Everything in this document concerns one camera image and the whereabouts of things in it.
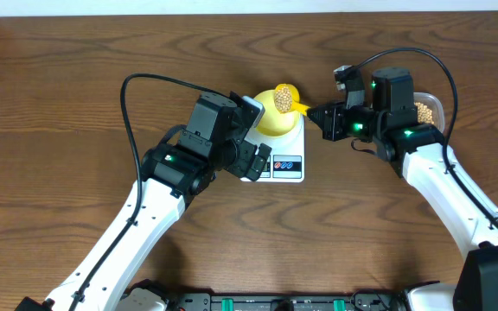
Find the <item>yellow plastic measuring scoop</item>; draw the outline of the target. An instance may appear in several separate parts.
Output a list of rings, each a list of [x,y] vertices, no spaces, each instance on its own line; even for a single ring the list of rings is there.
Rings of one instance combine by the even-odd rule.
[[[309,107],[300,103],[298,89],[292,84],[279,84],[274,89],[273,101],[276,109],[280,113],[297,111],[303,116],[307,116]]]

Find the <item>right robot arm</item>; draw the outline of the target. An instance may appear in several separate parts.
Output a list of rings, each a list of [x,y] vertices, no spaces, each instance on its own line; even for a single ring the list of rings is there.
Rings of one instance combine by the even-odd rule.
[[[365,84],[356,67],[339,67],[334,76],[346,98],[308,109],[308,118],[325,140],[373,143],[373,155],[426,199],[464,259],[457,284],[413,286],[392,308],[498,310],[498,207],[460,165],[446,131],[419,121],[409,71],[373,72],[371,106],[365,105]]]

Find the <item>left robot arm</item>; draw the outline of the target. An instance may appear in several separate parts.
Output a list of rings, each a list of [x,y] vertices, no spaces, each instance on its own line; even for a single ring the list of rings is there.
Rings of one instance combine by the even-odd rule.
[[[257,100],[204,92],[187,124],[171,129],[143,158],[116,218],[77,269],[44,301],[25,297],[20,310],[164,310],[152,288],[128,285],[156,242],[218,171],[256,181],[271,153],[246,140],[265,114]]]

